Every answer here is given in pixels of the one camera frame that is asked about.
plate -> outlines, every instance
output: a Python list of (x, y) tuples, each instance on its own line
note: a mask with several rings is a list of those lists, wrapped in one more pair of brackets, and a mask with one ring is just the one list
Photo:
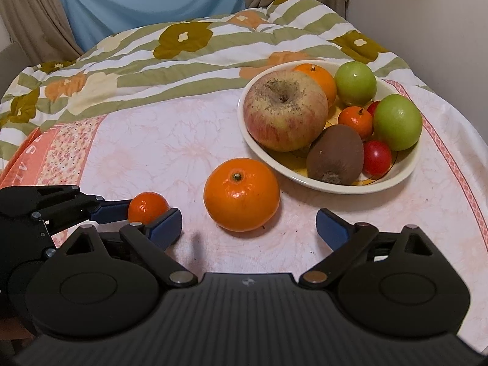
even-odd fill
[[(294, 67), (303, 64), (312, 63), (314, 65), (323, 67), (332, 75), (335, 75), (340, 63), (327, 60), (300, 60), (296, 62), (283, 63), (281, 65), (274, 66), (267, 69), (254, 77), (244, 88), (239, 103), (237, 105), (237, 117), (239, 122), (239, 129), (247, 145), (251, 150), (267, 165), (272, 167), (277, 172), (283, 174), (287, 178), (302, 184), (303, 186), (313, 188), (314, 190), (323, 191), (326, 193), (334, 194), (370, 194), (378, 191), (391, 188), (398, 183), (404, 181), (412, 172), (420, 159), (420, 142), (417, 142), (413, 147), (408, 150), (393, 153), (393, 164), (390, 170), (382, 177), (366, 177), (363, 174), (358, 178), (358, 181), (351, 186), (342, 186), (338, 184), (329, 184), (307, 177), (307, 169), (305, 167), (305, 161), (307, 156), (306, 150), (298, 150), (293, 152), (274, 152), (264, 149), (258, 142), (256, 142), (249, 134), (244, 123), (244, 116), (242, 107), (247, 92), (252, 85), (260, 79), (263, 75), (268, 73), (283, 70), (293, 69)], [(374, 100), (381, 100), (384, 97), (397, 94), (396, 89), (383, 81), (380, 78), (376, 78), (378, 83), (378, 90), (374, 97)], [(330, 109), (328, 123), (326, 126), (334, 125), (337, 123), (337, 116), (346, 106), (342, 105), (340, 101), (336, 100), (334, 106)]]

orange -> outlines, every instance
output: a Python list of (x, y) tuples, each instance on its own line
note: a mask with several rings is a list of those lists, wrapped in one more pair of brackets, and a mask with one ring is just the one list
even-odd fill
[(303, 63), (295, 67), (294, 70), (312, 77), (320, 85), (325, 96), (327, 96), (329, 107), (334, 104), (337, 96), (337, 86), (334, 77), (326, 69), (311, 63)]
[(169, 210), (168, 202), (158, 193), (140, 193), (129, 204), (127, 219), (149, 224)]
[(218, 166), (203, 189), (210, 217), (229, 231), (254, 230), (266, 223), (280, 205), (280, 187), (262, 162), (236, 158)]
[(373, 134), (373, 116), (363, 107), (346, 107), (339, 114), (337, 123), (350, 126), (361, 140), (366, 140)]

wall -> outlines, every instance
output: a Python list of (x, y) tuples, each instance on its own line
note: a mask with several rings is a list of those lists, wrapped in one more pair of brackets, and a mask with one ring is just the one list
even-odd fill
[(10, 44), (10, 36), (0, 16), (0, 51)]
[(488, 0), (350, 0), (347, 19), (401, 56), (488, 142)]

brown kiwi fruit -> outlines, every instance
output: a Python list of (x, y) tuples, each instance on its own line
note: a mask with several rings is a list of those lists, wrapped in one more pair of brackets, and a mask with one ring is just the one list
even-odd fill
[(308, 177), (331, 184), (354, 183), (363, 164), (363, 142), (347, 125), (325, 128), (312, 143), (307, 156)]

bowl rim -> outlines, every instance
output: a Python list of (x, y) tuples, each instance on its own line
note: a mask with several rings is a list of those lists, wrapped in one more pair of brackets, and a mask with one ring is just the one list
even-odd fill
[[(294, 62), (286, 62), (286, 63), (281, 63), (279, 65), (273, 66), (269, 69), (264, 70), (263, 72), (259, 73), (256, 75), (253, 79), (251, 79), (248, 84), (244, 87), (241, 93), (241, 97), (239, 98), (239, 102), (237, 104), (237, 119), (238, 119), (238, 124), (239, 124), (239, 129), (241, 130), (241, 134), (246, 141), (247, 145), (250, 147), (252, 152), (256, 154), (264, 163), (266, 163), (268, 166), (272, 167), (275, 171), (283, 174), (284, 176), (288, 177), (289, 179), (302, 184), (303, 186), (306, 186), (308, 188), (314, 189), (314, 190), (319, 190), (327, 193), (333, 193), (333, 194), (372, 194), (376, 193), (379, 191), (383, 191), (386, 189), (389, 189), (393, 186), (396, 186), (400, 182), (404, 181), (410, 174), (413, 172), (413, 169), (415, 166), (418, 164), (420, 160), (420, 142), (421, 139), (413, 146), (411, 149), (410, 153), (413, 153), (412, 160), (409, 162), (409, 164), (398, 174), (395, 176), (385, 180), (385, 181), (380, 181), (380, 182), (374, 182), (365, 186), (343, 186), (340, 184), (330, 184), (330, 183), (324, 183), (322, 181), (317, 181), (315, 179), (310, 179), (305, 176), (302, 176), (299, 173), (296, 173), (292, 171), (291, 169), (287, 168), (286, 166), (280, 164), (277, 162), (273, 157), (271, 157), (254, 139), (253, 137), (249, 134), (246, 128), (246, 124), (244, 122), (244, 114), (243, 114), (243, 102), (244, 99), (249, 92), (249, 89), (251, 86), (262, 76), (275, 72), (277, 70), (281, 69), (286, 69), (288, 67), (292, 66), (298, 66), (300, 64), (304, 63), (311, 63), (311, 64), (316, 64), (320, 65), (320, 63), (327, 63), (327, 64), (332, 64), (335, 66), (341, 66), (344, 62), (337, 62), (335, 59), (309, 59), (309, 60), (297, 60)], [(386, 81), (382, 80), (381, 78), (376, 77), (377, 82), (381, 82), (383, 85), (387, 87), (393, 94), (398, 94), (398, 91), (395, 89), (394, 86), (391, 84), (387, 83)]]

